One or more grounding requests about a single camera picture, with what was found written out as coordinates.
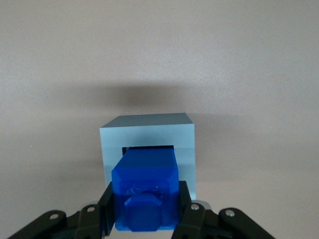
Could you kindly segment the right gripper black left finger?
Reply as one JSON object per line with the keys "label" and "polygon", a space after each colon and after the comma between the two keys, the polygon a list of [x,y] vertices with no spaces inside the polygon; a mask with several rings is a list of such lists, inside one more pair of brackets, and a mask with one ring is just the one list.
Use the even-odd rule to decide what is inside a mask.
{"label": "right gripper black left finger", "polygon": [[11,239],[103,239],[115,223],[113,187],[110,183],[96,204],[71,216],[51,210],[10,236]]}

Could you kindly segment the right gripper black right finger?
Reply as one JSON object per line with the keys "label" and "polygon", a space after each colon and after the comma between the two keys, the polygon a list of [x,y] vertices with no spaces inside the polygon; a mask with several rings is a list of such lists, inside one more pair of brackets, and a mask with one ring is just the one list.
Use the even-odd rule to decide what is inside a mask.
{"label": "right gripper black right finger", "polygon": [[273,236],[237,208],[218,214],[193,202],[186,181],[179,181],[180,223],[173,239],[272,239]]}

